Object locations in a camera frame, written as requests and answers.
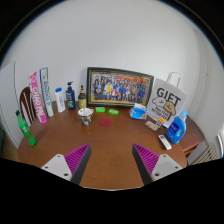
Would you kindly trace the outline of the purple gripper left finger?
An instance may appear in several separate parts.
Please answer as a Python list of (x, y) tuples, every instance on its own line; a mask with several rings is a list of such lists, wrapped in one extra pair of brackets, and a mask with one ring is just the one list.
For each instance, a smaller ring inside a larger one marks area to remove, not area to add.
[(66, 155), (56, 154), (42, 169), (79, 185), (91, 155), (91, 145), (81, 146)]

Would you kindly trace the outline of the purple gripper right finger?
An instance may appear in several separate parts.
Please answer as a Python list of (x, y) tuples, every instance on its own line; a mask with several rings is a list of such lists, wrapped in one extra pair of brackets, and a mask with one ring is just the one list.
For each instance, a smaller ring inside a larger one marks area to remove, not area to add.
[(144, 185), (182, 169), (168, 154), (158, 155), (135, 143), (132, 144), (132, 154)]

